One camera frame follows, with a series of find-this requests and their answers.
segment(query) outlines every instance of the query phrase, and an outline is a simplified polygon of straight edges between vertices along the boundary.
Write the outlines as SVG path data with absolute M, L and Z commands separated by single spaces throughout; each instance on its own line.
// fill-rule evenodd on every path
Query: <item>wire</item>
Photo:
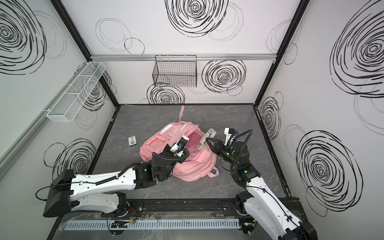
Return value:
M 178 161 L 187 159 L 187 157 L 189 157 L 189 154 L 190 154 L 188 149 L 186 148 L 180 148 L 179 150 L 177 150 L 176 153 L 181 151 L 183 151 L 183 155 L 181 157 L 164 157 L 164 156 L 161 156 L 160 154 L 157 154 L 156 152 L 152 153 L 152 157 L 158 157 L 163 160 L 178 162 Z
M 220 159 L 220 166 L 224 169 L 224 170 L 226 170 L 226 171 L 228 171 L 228 172 L 230 172 L 230 170 L 229 169 L 226 169 L 225 167 L 223 167 L 223 165 L 221 164 L 221 160 L 224 160 L 223 158 L 222 159 Z
M 48 187 L 56 187 L 56 186 L 62 186 L 62 185 L 67 185 L 67 184 L 72 184 L 72 183 L 89 183 L 89 184 L 96 184 L 95 182 L 67 182 L 67 183 L 62 183 L 62 184 L 56 184 L 56 185 L 49 185 L 49 186 L 46 186 L 46 187 L 42 187 L 40 188 L 39 190 L 37 190 L 37 192 L 35 193 L 35 197 L 41 201 L 47 201 L 46 199 L 41 199 L 37 196 L 37 193 L 40 192 L 41 190 L 43 189 L 46 189 Z
M 248 216 L 248 214 L 241 214 L 241 213 L 239 212 L 239 210 L 237 210 L 237 209 L 236 209 L 236 212 L 237 212 L 239 215 L 241 215 L 241 216 Z
M 246 133 L 248 133 L 248 136 L 246 137 L 246 139 L 245 139 L 245 141 L 244 141 L 244 143 L 243 143 L 243 146 L 241 147 L 239 153 L 237 154 L 236 159 L 232 162 L 231 167 L 229 168 L 232 179 L 235 181 L 235 183 L 236 183 L 237 185 L 239 185 L 239 186 L 242 187 L 242 188 L 245 188 L 245 186 L 237 181 L 237 179 L 235 178 L 235 174 L 234 174 L 234 172 L 233 172 L 233 169 L 235 168 L 235 164 L 236 164 L 236 162 L 240 160 L 241 152 L 243 151 L 243 149 L 244 149 L 245 145 L 247 144 L 248 140 L 250 139 L 250 137 L 251 137 L 251 135 L 252 135 L 252 133 L 253 133 L 253 130 L 252 130 L 252 129 L 249 129 L 248 131 L 245 131 L 245 132 L 243 132 L 242 134 L 240 134 L 240 135 L 238 135 L 238 136 L 236 137 L 236 138 L 238 138 L 239 136 L 243 136 L 243 135 L 246 134 Z
M 136 217 L 135 217 L 135 220 L 134 220 L 134 221 L 133 221 L 133 220 L 129 220 L 129 222 L 127 222 L 127 225 L 128 225 L 128 224 L 135 224 L 136 221 L 137 221 L 137 212 L 136 212 L 136 210 L 135 210 L 134 208 L 130 207 L 130 208 L 127 209 L 127 212 L 128 212 L 128 211 L 133 212 L 133 213 L 136 215 Z M 107 217 L 107 227 L 108 227 L 108 231 L 112 234 L 112 236 L 114 236 L 114 235 L 116 234 L 116 232 L 113 233 L 113 232 L 110 230 L 110 228 L 109 228 L 109 224 L 108 224 L 108 217 Z
M 239 134 L 237 131 L 234 131 L 232 134 L 231 134 L 231 136 L 229 137 L 229 139 L 228 139 L 228 142 L 227 142 L 227 146 L 229 147 L 229 144 L 231 143 L 231 139 L 235 136 L 235 134 Z
M 228 147 L 231 148 L 231 147 L 234 145 L 234 143 L 236 142 L 236 140 L 237 140 L 239 137 L 244 136 L 245 134 L 247 134 L 247 133 L 249 133 L 249 132 L 251 132 L 251 131 L 253 132 L 252 129 L 249 129 L 248 131 L 245 131 L 245 132 L 243 132 L 243 133 L 237 135 L 237 136 L 233 139 L 231 145 L 228 146 Z
M 280 203 L 278 202 L 278 200 L 276 200 L 276 198 L 274 198 L 272 196 L 272 194 L 270 194 L 269 192 L 267 192 L 267 190 L 265 190 L 265 188 L 261 188 L 261 187 L 255 187 L 255 186 L 248 186 L 246 185 L 246 187 L 254 187 L 254 188 L 258 188 L 258 189 L 261 189 L 263 190 L 263 192 L 266 192 L 269 194 L 269 196 L 271 196 L 271 198 L 273 198 L 275 200 L 275 202 L 277 203 L 277 205 L 279 205 L 279 207 L 281 208 L 281 210 L 283 211 L 283 213 L 287 216 L 287 221 L 291 221 L 300 231 L 301 233 L 304 235 L 305 239 L 307 239 L 307 236 L 305 235 L 305 233 L 303 232 L 303 230 L 296 224 L 292 221 L 292 215 L 288 215 L 288 213 L 285 212 L 285 210 L 282 208 L 282 206 L 280 205 Z
M 113 177 L 110 177 L 110 178 L 107 178 L 107 179 L 103 179 L 103 180 L 100 180 L 98 182 L 96 182 L 95 184 L 96 185 L 100 185 L 100 184 L 103 184 L 103 183 L 106 183 L 106 182 L 110 182 L 112 180 L 115 180 L 119 177 L 121 177 L 129 168 L 135 166 L 135 165 L 139 165 L 139 163 L 131 163 L 129 164 L 128 166 L 126 166 L 118 175 L 117 177 L 116 176 L 113 176 Z

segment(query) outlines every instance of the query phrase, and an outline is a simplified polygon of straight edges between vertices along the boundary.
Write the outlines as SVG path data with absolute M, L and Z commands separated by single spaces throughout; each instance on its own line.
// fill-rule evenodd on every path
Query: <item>black motor joint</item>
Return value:
M 181 157 L 174 156 L 175 153 L 171 152 L 170 149 L 171 147 L 167 144 L 162 153 L 152 154 L 152 174 L 153 178 L 156 178 L 159 182 L 167 180 L 171 176 L 175 165 L 183 163 L 189 156 L 189 151 L 184 148 L 177 151 L 186 152 Z
M 213 153 L 231 163 L 231 172 L 237 184 L 245 187 L 252 178 L 261 176 L 249 161 L 246 143 L 237 141 L 228 147 L 220 139 L 207 138 L 206 142 Z

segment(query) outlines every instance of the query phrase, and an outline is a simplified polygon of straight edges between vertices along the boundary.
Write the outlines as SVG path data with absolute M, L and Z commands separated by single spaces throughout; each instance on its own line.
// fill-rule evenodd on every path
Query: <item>black wire basket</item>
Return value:
M 156 55 L 152 78 L 155 86 L 171 84 L 177 87 L 197 86 L 196 55 Z

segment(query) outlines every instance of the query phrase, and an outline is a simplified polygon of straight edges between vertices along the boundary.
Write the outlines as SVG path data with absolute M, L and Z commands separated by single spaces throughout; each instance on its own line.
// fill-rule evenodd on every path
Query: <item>aluminum rail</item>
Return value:
M 169 60 L 183 61 L 185 57 L 195 55 L 197 61 L 211 60 L 275 60 L 275 53 L 239 53 L 239 54 L 117 54 L 92 55 L 92 61 L 155 61 L 155 56 L 169 56 Z

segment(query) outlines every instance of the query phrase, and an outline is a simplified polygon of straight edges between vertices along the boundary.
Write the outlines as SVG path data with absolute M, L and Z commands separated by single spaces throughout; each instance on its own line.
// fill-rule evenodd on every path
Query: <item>white robotic arm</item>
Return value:
M 227 146 L 219 139 L 207 138 L 206 141 L 215 154 L 231 162 L 231 176 L 238 185 L 246 188 L 246 191 L 236 196 L 238 213 L 252 216 L 272 239 L 317 239 L 312 225 L 302 223 L 272 193 L 250 164 L 246 142 L 236 142 L 236 139 L 237 137 L 233 139 L 233 144 L 229 142 Z M 185 155 L 179 156 L 181 151 L 184 151 Z M 183 162 L 188 155 L 189 152 L 185 148 L 179 148 L 175 152 L 167 146 L 163 153 L 154 153 L 150 162 L 131 164 L 121 172 L 76 175 L 72 169 L 65 170 L 50 187 L 43 216 L 57 217 L 75 210 L 96 210 L 104 213 L 114 212 L 117 216 L 124 215 L 127 212 L 126 196 L 115 191 L 154 186 L 156 180 L 166 180 L 175 164 Z
M 264 179 L 254 177 L 247 183 L 252 195 L 244 203 L 245 212 L 260 224 L 272 239 L 285 235 L 286 229 L 294 230 L 301 220 L 289 211 L 268 188 Z

